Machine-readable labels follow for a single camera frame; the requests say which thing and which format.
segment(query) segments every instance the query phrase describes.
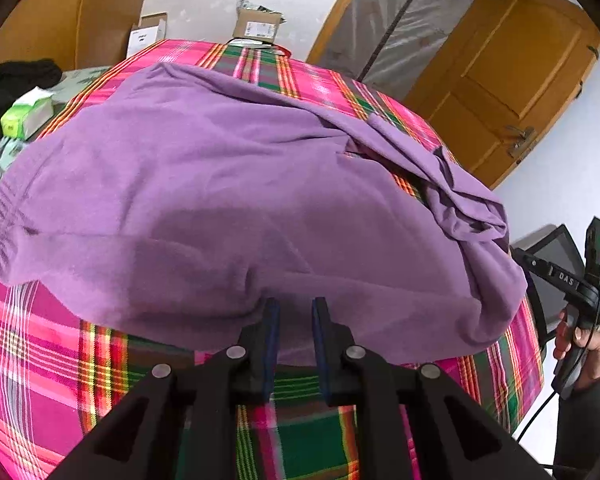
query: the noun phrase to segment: human hand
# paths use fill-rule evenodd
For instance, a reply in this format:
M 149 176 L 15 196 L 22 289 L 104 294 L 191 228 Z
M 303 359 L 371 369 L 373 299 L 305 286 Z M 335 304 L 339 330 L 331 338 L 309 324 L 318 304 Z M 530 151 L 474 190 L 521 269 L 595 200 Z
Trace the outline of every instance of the human hand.
M 560 319 L 562 320 L 556 328 L 555 337 L 555 349 L 554 357 L 558 359 L 564 359 L 564 356 L 571 349 L 571 345 L 574 342 L 580 348 L 584 348 L 584 345 L 589 339 L 589 330 L 583 330 L 576 328 L 573 331 L 573 341 L 568 339 L 568 327 L 564 321 L 565 311 L 560 313 Z M 600 378 L 600 330 L 594 330 L 591 342 L 589 343 L 589 353 L 587 354 L 580 376 L 574 385 L 575 390 L 586 390 L 593 383 Z

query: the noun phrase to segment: purple sweater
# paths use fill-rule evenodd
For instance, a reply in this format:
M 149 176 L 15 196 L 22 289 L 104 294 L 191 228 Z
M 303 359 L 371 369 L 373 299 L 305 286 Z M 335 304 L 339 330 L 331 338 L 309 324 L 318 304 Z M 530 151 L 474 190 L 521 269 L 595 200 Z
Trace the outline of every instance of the purple sweater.
M 373 152 L 419 176 L 429 206 Z M 312 364 L 311 300 L 391 362 L 472 354 L 525 293 L 497 197 L 443 150 L 218 72 L 156 64 L 28 147 L 0 181 L 0 280 L 76 316 L 219 349 L 283 307 Z

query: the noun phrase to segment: door panel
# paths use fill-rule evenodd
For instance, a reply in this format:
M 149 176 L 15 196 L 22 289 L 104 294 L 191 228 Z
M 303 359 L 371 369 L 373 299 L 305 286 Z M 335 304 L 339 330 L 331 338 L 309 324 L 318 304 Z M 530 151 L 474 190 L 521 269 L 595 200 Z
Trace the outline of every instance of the door panel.
M 475 0 L 403 103 L 496 186 L 544 136 L 595 62 L 600 33 L 566 0 Z

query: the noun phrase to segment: plastic-covered doorway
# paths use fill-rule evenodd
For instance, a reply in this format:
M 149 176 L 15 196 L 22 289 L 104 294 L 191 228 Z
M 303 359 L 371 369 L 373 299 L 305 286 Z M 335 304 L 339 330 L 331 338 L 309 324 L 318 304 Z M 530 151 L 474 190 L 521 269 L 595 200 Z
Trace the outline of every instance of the plastic-covered doorway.
M 473 0 L 352 0 L 318 65 L 401 100 Z

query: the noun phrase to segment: sweater sleeve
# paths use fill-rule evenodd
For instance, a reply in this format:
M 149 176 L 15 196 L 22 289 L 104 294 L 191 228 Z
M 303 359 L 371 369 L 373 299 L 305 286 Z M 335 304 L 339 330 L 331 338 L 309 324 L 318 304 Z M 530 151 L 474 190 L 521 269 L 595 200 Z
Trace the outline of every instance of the sweater sleeve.
M 560 399 L 554 463 L 589 470 L 600 455 L 600 380 L 587 390 Z M 557 480 L 580 478 L 554 471 Z

